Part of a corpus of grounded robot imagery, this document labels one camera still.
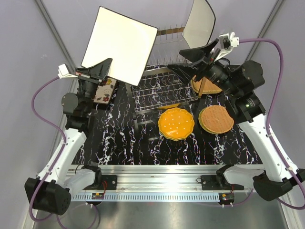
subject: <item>orange plate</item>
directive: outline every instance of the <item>orange plate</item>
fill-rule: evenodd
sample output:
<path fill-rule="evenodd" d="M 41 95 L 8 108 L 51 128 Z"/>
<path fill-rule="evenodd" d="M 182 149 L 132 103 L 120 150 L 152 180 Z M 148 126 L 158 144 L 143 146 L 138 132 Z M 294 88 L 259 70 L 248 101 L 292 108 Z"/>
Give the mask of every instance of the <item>orange plate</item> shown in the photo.
<path fill-rule="evenodd" d="M 158 121 L 158 127 L 164 137 L 179 141 L 186 139 L 193 132 L 194 118 L 184 109 L 166 110 Z"/>

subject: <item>black marble surface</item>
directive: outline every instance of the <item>black marble surface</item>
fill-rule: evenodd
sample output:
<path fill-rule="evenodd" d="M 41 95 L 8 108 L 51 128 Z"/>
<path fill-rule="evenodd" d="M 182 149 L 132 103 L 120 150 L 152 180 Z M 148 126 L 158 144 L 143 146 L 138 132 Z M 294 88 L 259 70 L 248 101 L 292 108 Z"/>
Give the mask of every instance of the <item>black marble surface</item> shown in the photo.
<path fill-rule="evenodd" d="M 96 105 L 94 128 L 81 147 L 74 164 L 90 161 L 102 165 L 213 165 L 261 164 L 250 140 L 236 125 L 226 134 L 212 135 L 198 122 L 199 112 L 207 106 L 223 104 L 223 93 L 204 95 L 199 107 L 180 106 L 193 114 L 195 128 L 185 140 L 167 140 L 159 133 L 158 118 L 165 110 L 140 114 L 136 131 L 132 119 L 132 104 L 124 83 L 117 88 L 107 105 Z"/>

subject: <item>white square plate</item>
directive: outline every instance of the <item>white square plate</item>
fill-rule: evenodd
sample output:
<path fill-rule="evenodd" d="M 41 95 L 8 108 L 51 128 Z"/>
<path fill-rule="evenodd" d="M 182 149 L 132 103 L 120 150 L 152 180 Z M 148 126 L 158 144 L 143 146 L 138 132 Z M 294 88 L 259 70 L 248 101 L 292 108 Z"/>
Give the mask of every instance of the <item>white square plate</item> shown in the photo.
<path fill-rule="evenodd" d="M 158 29 L 100 7 L 82 67 L 112 58 L 108 76 L 138 85 Z"/>

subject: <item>purple cable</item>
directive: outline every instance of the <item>purple cable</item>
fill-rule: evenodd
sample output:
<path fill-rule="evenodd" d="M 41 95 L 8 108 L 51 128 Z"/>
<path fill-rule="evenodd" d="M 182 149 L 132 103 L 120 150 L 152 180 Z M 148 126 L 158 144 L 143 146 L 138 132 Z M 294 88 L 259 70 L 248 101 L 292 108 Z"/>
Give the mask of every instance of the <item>purple cable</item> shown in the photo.
<path fill-rule="evenodd" d="M 94 220 L 93 220 L 92 224 L 91 224 L 87 229 L 91 229 L 91 228 L 93 227 L 93 225 L 94 225 L 95 222 L 96 222 L 97 216 L 98 216 L 98 214 L 99 214 L 99 210 L 97 209 L 97 207 L 94 206 L 94 205 L 92 205 L 92 206 L 93 206 L 93 208 L 95 209 L 96 214 L 95 214 L 95 217 L 94 217 Z M 57 222 L 58 222 L 58 224 L 60 225 L 60 227 L 61 227 L 62 229 L 68 229 L 68 228 L 66 228 L 66 227 L 61 223 L 61 220 L 59 219 L 59 216 L 58 216 L 58 215 L 56 215 L 56 219 L 57 219 Z"/>
<path fill-rule="evenodd" d="M 35 106 L 34 106 L 34 102 L 35 102 L 36 96 L 38 95 L 38 93 L 39 93 L 43 88 L 45 88 L 46 86 L 48 86 L 49 84 L 51 84 L 52 82 L 54 82 L 55 80 L 58 80 L 58 79 L 59 79 L 59 77 L 56 77 L 56 78 L 54 78 L 54 79 L 48 81 L 48 82 L 47 82 L 46 84 L 44 84 L 41 88 L 39 88 L 39 89 L 37 90 L 37 92 L 35 92 L 35 94 L 33 95 L 32 101 L 31 101 L 31 107 L 32 107 L 32 111 L 34 112 L 34 114 L 35 114 L 39 119 L 41 119 L 42 121 L 44 121 L 45 123 L 47 123 L 47 124 L 53 126 L 54 128 L 56 128 L 56 129 L 60 132 L 60 134 L 62 135 L 62 137 L 63 137 L 64 144 L 62 144 L 59 153 L 57 154 L 55 160 L 53 161 L 53 163 L 52 163 L 51 166 L 49 167 L 49 172 L 52 171 L 53 167 L 55 166 L 56 162 L 58 161 L 58 158 L 60 157 L 61 153 L 63 152 L 63 149 L 64 149 L 64 147 L 65 147 L 65 145 L 66 145 L 66 142 L 67 142 L 67 138 L 66 138 L 66 135 L 64 134 L 64 132 L 63 132 L 57 125 L 55 125 L 54 123 L 51 123 L 50 121 L 48 121 L 48 120 L 46 120 L 45 118 L 41 117 L 41 116 L 37 113 L 37 111 L 36 111 L 36 109 L 35 109 Z M 37 185 L 37 187 L 36 187 L 36 189 L 35 189 L 35 191 L 34 191 L 34 193 L 33 193 L 33 196 L 32 196 L 32 198 L 31 198 L 31 200 L 30 200 L 29 214 L 30 214 L 30 218 L 31 218 L 33 221 L 35 221 L 35 222 L 42 222 L 42 221 L 45 221 L 46 219 L 48 219 L 48 218 L 51 217 L 51 215 L 52 215 L 52 214 L 49 214 L 47 217 L 45 217 L 45 218 L 43 218 L 43 219 L 37 219 L 37 218 L 35 218 L 35 216 L 33 215 L 33 204 L 34 204 L 34 200 L 35 200 L 35 198 L 36 198 L 36 196 L 37 196 L 37 193 L 38 193 L 39 189 L 41 188 L 43 182 L 46 180 L 47 176 L 49 175 L 49 172 L 46 173 L 46 174 L 44 175 L 44 177 L 41 179 L 41 181 L 40 181 L 39 184 Z"/>
<path fill-rule="evenodd" d="M 245 202 L 247 202 L 249 199 L 250 199 L 250 197 L 252 196 L 252 194 L 253 194 L 253 189 L 251 189 L 251 192 L 249 193 L 249 195 L 247 196 L 247 198 L 246 199 L 244 199 L 242 202 L 240 202 L 240 203 L 237 203 L 237 204 L 233 204 L 233 207 L 234 206 L 239 206 L 239 205 L 242 205 L 242 204 L 244 204 Z M 222 205 L 209 205 L 209 204 L 202 204 L 202 203 L 198 203 L 199 205 L 202 205 L 202 206 L 207 206 L 207 207 L 223 207 Z M 225 208 L 227 208 L 227 207 L 232 207 L 231 205 L 224 205 L 224 207 Z"/>
<path fill-rule="evenodd" d="M 244 39 L 244 40 L 240 40 L 239 41 L 240 43 L 248 43 L 248 42 L 268 42 L 268 43 L 271 43 L 273 44 L 279 55 L 280 55 L 280 73 L 279 73 L 279 76 L 278 76 L 278 80 L 277 80 L 277 84 L 276 84 L 276 88 L 275 88 L 275 91 L 274 91 L 274 95 L 273 95 L 273 98 L 272 98 L 272 102 L 271 102 L 271 105 L 270 105 L 270 109 L 269 109 L 269 113 L 268 113 L 268 116 L 267 116 L 267 119 L 266 119 L 266 130 L 267 130 L 267 133 L 268 135 L 270 135 L 270 140 L 273 144 L 273 146 L 275 147 L 278 155 L 280 156 L 281 160 L 283 161 L 284 165 L 286 166 L 286 168 L 289 168 L 289 164 L 288 162 L 286 161 L 285 157 L 283 156 L 281 150 L 279 149 L 279 147 L 277 146 L 275 140 L 273 139 L 272 135 L 271 135 L 271 131 L 270 131 L 270 118 L 271 118 L 271 114 L 272 114 L 272 111 L 273 111 L 273 108 L 275 106 L 275 102 L 276 102 L 276 99 L 277 99 L 277 95 L 278 95 L 278 91 L 279 91 L 279 88 L 280 88 L 280 84 L 281 84 L 281 81 L 282 81 L 282 77 L 283 77 L 283 69 L 284 69 L 284 57 L 283 57 L 283 52 L 281 50 L 281 47 L 278 43 L 276 43 L 275 41 L 271 40 L 271 39 L 265 39 L 265 38 L 254 38 L 254 39 Z M 297 184 L 299 185 L 302 193 L 303 193 L 303 196 L 304 196 L 304 199 L 305 199 L 305 188 L 303 187 L 301 181 L 299 180 L 299 178 L 296 176 L 296 174 L 290 170 L 290 173 L 291 175 L 293 176 L 293 178 L 296 180 Z M 305 204 L 302 206 L 302 207 L 295 207 L 295 206 L 291 206 L 285 202 L 283 202 L 282 200 L 280 199 L 277 199 L 280 203 L 284 204 L 285 206 L 289 207 L 289 208 L 292 208 L 292 209 L 296 209 L 296 210 L 304 210 L 305 209 Z"/>

